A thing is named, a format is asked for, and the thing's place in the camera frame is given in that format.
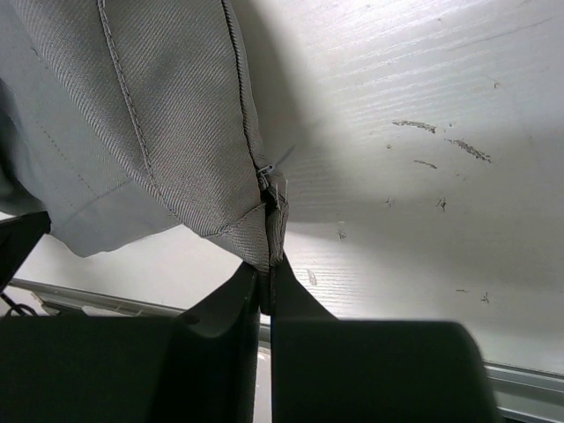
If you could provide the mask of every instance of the zipper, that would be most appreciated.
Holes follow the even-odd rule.
[[[278,166],[280,166],[284,160],[286,160],[288,157],[290,157],[290,154],[292,154],[294,148],[295,148],[295,145],[292,145],[274,163],[272,163],[271,165],[262,167],[262,168],[260,168],[256,171],[256,178],[258,179],[258,187],[261,191],[266,191],[268,188],[271,187],[271,181],[270,181],[269,175],[272,172],[274,172],[276,170],[276,168]]]

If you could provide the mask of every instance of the fabric seam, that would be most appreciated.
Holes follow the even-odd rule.
[[[11,89],[11,87],[10,87],[9,85],[4,85],[4,87],[10,92],[10,94],[13,96],[14,99],[16,99],[16,100],[18,99],[18,96],[16,95],[15,92],[13,92],[13,90]],[[22,108],[24,108],[26,111],[28,111],[27,106],[26,106],[25,103],[23,103],[23,102],[21,102],[21,101],[20,101],[19,103],[20,103],[20,104],[19,104],[20,107],[22,107]],[[22,139],[23,143],[26,145],[26,148],[27,148],[30,152],[33,152],[33,155],[34,155],[34,156],[38,157],[39,155],[37,154],[37,151],[35,151],[35,149],[33,148],[33,146],[30,145],[30,144],[27,142],[27,139],[26,139],[26,137],[24,136],[24,131],[21,130],[21,128],[16,124],[16,122],[11,118],[11,116],[9,116],[5,111],[4,111],[4,115],[6,116],[7,119],[10,120],[11,124],[14,125],[14,128],[16,128],[16,130],[19,131],[19,133],[21,134],[21,139]],[[67,196],[65,196],[64,193],[61,192],[61,190],[57,187],[57,184],[55,183],[54,179],[52,178],[52,175],[51,175],[49,172],[45,171],[45,169],[44,169],[43,167],[42,167],[41,169],[45,172],[45,175],[47,176],[48,180],[51,182],[51,185],[53,186],[53,188],[55,189],[55,191],[59,194],[59,196],[61,196],[61,198],[69,204],[69,206],[71,207],[71,209],[72,209],[73,211],[75,211],[75,209],[76,209],[75,205],[74,205],[74,204],[72,203],[72,201],[71,201],[69,198],[67,198]],[[35,195],[33,195],[31,192],[29,192],[26,187],[23,187],[23,188],[24,188],[24,189],[26,190],[26,192],[28,192],[33,198],[39,200],[42,204],[45,204],[45,203],[43,202],[43,200],[41,200],[40,198],[37,198]]]
[[[41,128],[41,130],[43,131],[43,133],[45,134],[45,136],[48,138],[48,140],[51,142],[51,144],[56,148],[56,150],[58,151],[58,153],[61,155],[61,157],[63,158],[64,162],[66,163],[66,165],[70,168],[70,170],[72,172],[74,172],[76,174],[76,176],[78,177],[78,179],[80,181],[82,181],[82,183],[84,183],[84,185],[90,190],[90,192],[92,192],[95,196],[98,196],[98,194],[96,192],[94,192],[93,188],[88,184],[88,182],[85,181],[85,179],[82,177],[82,175],[74,168],[74,166],[69,162],[69,160],[67,159],[67,157],[63,154],[63,152],[61,151],[61,149],[59,148],[59,146],[56,144],[55,140],[47,133],[47,130],[45,130],[45,128],[43,128],[39,122],[37,122],[38,126]]]
[[[106,14],[106,0],[98,0],[98,11],[100,14],[100,21],[102,24],[102,29],[104,30],[104,35],[106,36],[106,43],[108,45],[109,55],[112,58],[112,63],[114,64],[115,74],[117,76],[117,81],[122,89],[123,98],[125,100],[125,105],[130,113],[131,122],[133,123],[133,130],[135,131],[135,135],[137,137],[137,142],[141,147],[141,153],[143,154],[143,160],[145,163],[145,168],[147,170],[147,174],[149,174],[149,182],[153,188],[157,191],[157,194],[160,198],[160,201],[165,205],[169,212],[173,213],[173,215],[182,221],[178,215],[170,208],[168,202],[165,200],[165,197],[162,194],[162,191],[157,184],[155,179],[154,173],[152,171],[152,163],[149,157],[149,149],[147,148],[147,143],[145,141],[145,137],[143,135],[143,131],[141,130],[141,124],[137,119],[137,111],[133,106],[133,99],[131,98],[131,92],[129,87],[127,87],[127,82],[125,80],[125,75],[123,73],[122,65],[120,64],[119,55],[117,55],[117,48],[114,43],[114,38],[112,35],[111,28],[109,27],[109,19],[108,15]]]
[[[104,197],[109,196],[110,194],[112,194],[113,192],[119,190],[122,187],[125,187],[126,185],[129,185],[130,183],[132,183],[133,181],[131,179],[129,179],[128,181],[122,182],[120,183],[117,187],[113,187],[112,189],[110,189],[109,191],[106,191],[105,193],[101,194],[100,196],[93,198],[92,200],[90,200],[88,203],[86,203],[85,205],[83,205],[82,207],[80,207],[78,210],[76,210],[74,213],[72,213],[62,224],[57,225],[59,227],[63,227],[65,225],[67,225],[71,220],[73,220],[74,218],[76,218],[79,213],[81,213],[84,209],[87,209],[88,207],[90,207],[93,203],[97,202],[98,200],[101,200]]]
[[[250,144],[250,136],[249,136],[249,129],[247,128],[247,122],[249,121],[247,117],[247,110],[245,108],[245,102],[243,100],[243,82],[242,82],[242,75],[241,75],[241,53],[237,47],[237,41],[235,39],[234,28],[233,28],[233,18],[231,17],[230,11],[227,8],[226,0],[221,0],[221,7],[223,9],[223,14],[226,18],[226,25],[227,31],[229,32],[229,40],[231,41],[231,45],[233,46],[234,56],[235,56],[235,64],[237,68],[237,81],[239,86],[239,105],[241,107],[241,116],[242,116],[242,124],[243,124],[243,135],[245,136],[245,141],[247,142],[247,149],[249,150],[249,156],[251,161],[253,162],[253,166],[255,169],[258,169],[258,165],[255,162],[255,158],[253,157],[252,148]]]
[[[213,238],[214,236],[223,236],[223,235],[230,234],[232,231],[236,230],[243,222],[250,219],[250,217],[253,214],[255,214],[258,210],[260,210],[263,207],[264,207],[264,203],[260,203],[259,205],[255,206],[252,209],[250,209],[249,211],[247,211],[239,220],[237,220],[232,225],[229,225],[227,227],[223,227],[222,229],[218,230],[218,232],[216,232],[214,234],[205,235],[202,238],[208,239],[208,238]]]

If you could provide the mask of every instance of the scratch mark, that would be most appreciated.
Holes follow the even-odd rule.
[[[426,130],[434,134],[437,131],[437,127],[433,125],[429,125],[423,122],[415,122],[415,121],[392,121],[392,123],[396,126],[413,126],[415,128],[420,128],[422,130]]]
[[[521,31],[524,31],[525,29],[530,29],[530,28],[534,28],[535,26],[543,25],[546,22],[548,22],[549,20],[552,20],[552,18],[543,19],[540,22],[535,22],[534,24],[530,24],[530,25],[527,25],[527,26],[521,26],[521,27],[518,27],[516,29],[512,29],[511,31],[506,31],[505,33],[498,33],[496,35],[492,35],[492,36],[489,36],[489,37],[486,37],[486,38],[481,38],[481,39],[478,39],[478,40],[475,40],[475,41],[470,41],[470,42],[467,42],[465,44],[461,44],[460,46],[448,48],[446,51],[454,51],[454,50],[458,50],[460,48],[473,46],[475,44],[480,44],[481,42],[497,40],[498,38],[506,37],[506,36],[511,35],[513,33],[519,33]]]
[[[313,286],[317,286],[317,277],[315,276],[314,272],[308,269],[308,279],[309,283]]]
[[[442,212],[446,211],[446,207],[447,207],[447,198],[441,198],[439,200],[439,203],[437,203],[437,205],[435,207],[441,207],[442,208]]]
[[[423,161],[423,160],[414,160],[413,163],[419,163],[420,165],[429,166],[432,169],[438,169],[438,167],[435,166],[433,163],[427,163],[426,161]]]
[[[37,50],[35,48],[32,47],[32,51],[35,53],[35,55],[37,56],[37,59],[40,61],[41,57],[39,56],[39,53],[37,52]]]
[[[458,145],[460,148],[462,148],[465,152],[471,154],[472,156],[474,156],[476,159],[480,159],[483,161],[487,161],[488,163],[491,163],[492,160],[490,158],[489,154],[485,154],[484,152],[481,152],[480,150],[476,150],[476,148],[472,147],[471,145],[466,144],[462,139],[448,139],[448,138],[444,138],[445,141],[449,141],[451,144],[453,145]]]

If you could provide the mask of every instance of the black plastic piece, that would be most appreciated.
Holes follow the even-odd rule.
[[[45,211],[0,222],[0,293],[50,227]]]
[[[457,323],[339,321],[277,269],[272,421],[501,421],[479,350]]]
[[[0,421],[250,423],[258,317],[243,264],[177,318],[2,319]]]

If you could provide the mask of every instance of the gray twill fabric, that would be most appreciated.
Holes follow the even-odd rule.
[[[6,1],[0,0],[2,14],[10,14]],[[2,17],[11,23],[0,29],[0,77],[17,111],[7,115],[38,162],[17,177],[49,215],[73,209],[63,212],[67,221],[92,201],[112,203],[108,189],[141,187],[162,209],[154,213],[155,230],[177,219],[263,273],[282,258],[285,182],[274,171],[267,190],[259,189],[256,172],[270,162],[262,153],[242,37],[227,0],[10,4],[17,21]],[[19,46],[27,60],[19,70],[4,66],[5,35],[26,44]],[[33,75],[13,75],[24,68]],[[11,78],[4,75],[10,72]],[[50,156],[39,160],[43,153]],[[65,162],[61,174],[50,169],[51,160]],[[38,181],[33,172],[42,167],[49,167],[43,169],[48,177]],[[57,209],[51,196],[65,207]],[[275,205],[267,216],[268,199]],[[98,216],[90,235],[109,227],[105,219]],[[70,237],[75,230],[55,228],[55,235]]]

